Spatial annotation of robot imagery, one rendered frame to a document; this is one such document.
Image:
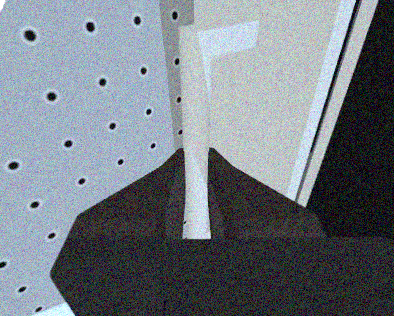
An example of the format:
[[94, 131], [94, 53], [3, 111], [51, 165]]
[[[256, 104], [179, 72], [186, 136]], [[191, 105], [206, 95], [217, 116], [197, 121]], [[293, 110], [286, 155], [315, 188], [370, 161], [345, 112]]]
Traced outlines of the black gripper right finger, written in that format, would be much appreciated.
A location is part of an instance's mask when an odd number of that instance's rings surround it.
[[327, 237], [311, 210], [231, 165], [209, 147], [211, 239]]

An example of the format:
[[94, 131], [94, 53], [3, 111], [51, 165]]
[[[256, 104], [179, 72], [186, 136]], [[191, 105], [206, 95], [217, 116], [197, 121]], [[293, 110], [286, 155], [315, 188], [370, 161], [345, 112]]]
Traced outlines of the white box-shaped imager with drawer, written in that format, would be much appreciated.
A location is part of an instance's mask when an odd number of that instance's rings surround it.
[[327, 237], [394, 240], [394, 0], [194, 0], [178, 33], [187, 239], [212, 147]]

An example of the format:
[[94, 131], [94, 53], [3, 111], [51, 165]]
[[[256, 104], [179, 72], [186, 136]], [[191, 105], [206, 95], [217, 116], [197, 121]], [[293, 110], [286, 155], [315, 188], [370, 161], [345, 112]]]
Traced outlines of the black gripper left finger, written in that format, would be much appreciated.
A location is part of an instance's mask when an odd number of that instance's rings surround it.
[[182, 239], [185, 197], [185, 154], [179, 148], [157, 169], [78, 214], [65, 242], [78, 236]]

